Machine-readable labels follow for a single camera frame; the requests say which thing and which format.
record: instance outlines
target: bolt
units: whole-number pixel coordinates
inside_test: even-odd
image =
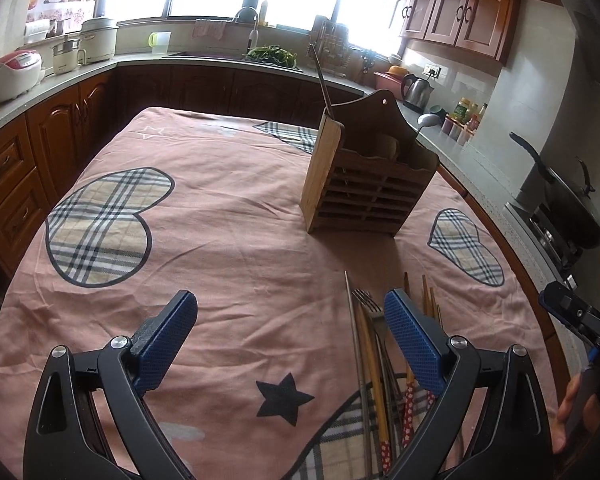
[[[524,357],[526,355],[526,348],[522,345],[513,345],[513,353],[520,357]]]
[[[111,347],[116,350],[119,348],[124,348],[126,346],[127,339],[123,335],[119,335],[111,340]]]
[[[469,345],[469,342],[464,337],[455,335],[451,338],[451,346],[453,348],[458,348],[458,349],[462,350],[463,348],[467,348],[468,345]]]
[[[51,351],[51,355],[53,357],[62,357],[64,354],[66,354],[66,348],[62,345],[60,346],[56,346],[52,351]]]

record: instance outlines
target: kitchen counter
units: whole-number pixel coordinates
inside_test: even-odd
[[[142,64],[189,64],[199,66],[217,66],[222,68],[242,68],[254,72],[273,73],[288,77],[317,82],[315,70],[305,68],[302,72],[281,69],[268,65],[249,62],[204,58],[204,57],[161,57],[152,54],[123,54],[115,56],[109,61],[80,66],[77,70],[63,75],[46,77],[39,85],[29,92],[17,97],[13,101],[0,105],[0,128],[16,118],[27,109],[38,104],[44,99],[72,86],[84,79],[90,78],[116,66],[142,65]],[[374,92],[373,88],[361,86],[352,81],[325,75],[328,86],[346,91],[358,92],[360,96]],[[402,104],[399,105],[405,120],[415,129],[418,128],[417,112],[413,112]],[[449,136],[442,133],[440,126],[424,128],[418,140],[430,150],[438,154],[440,163],[467,189],[480,206],[493,220],[502,232],[507,242],[512,247],[521,263],[534,282],[537,290],[542,290],[549,282],[554,280],[554,275],[532,240],[524,234],[516,220],[505,209],[507,202],[512,202],[513,197],[507,189],[497,181],[488,171],[488,163],[484,157],[472,147],[471,143],[464,146],[458,145]],[[584,345],[569,332],[560,322],[551,316],[558,339],[561,342],[567,365],[571,375],[579,372],[587,363]]]

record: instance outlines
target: white rice cooker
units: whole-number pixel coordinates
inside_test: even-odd
[[[86,51],[85,64],[111,59],[116,53],[118,25],[112,18],[93,18],[82,23],[80,48]]]
[[[0,58],[0,103],[32,89],[43,77],[35,50],[17,50]]]

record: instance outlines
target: knife rack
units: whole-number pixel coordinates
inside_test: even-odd
[[[438,156],[416,141],[388,90],[333,105],[333,115],[322,115],[302,188],[307,232],[334,228],[395,236],[433,178]],[[370,156],[380,136],[397,141],[395,160]]]

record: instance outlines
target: wok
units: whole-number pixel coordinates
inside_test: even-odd
[[[585,187],[563,180],[540,158],[534,147],[511,132],[511,139],[533,157],[540,176],[544,179],[544,196],[551,212],[551,220],[558,232],[583,249],[600,245],[600,216],[589,197],[595,189],[591,185],[587,165],[578,159],[584,172]]]

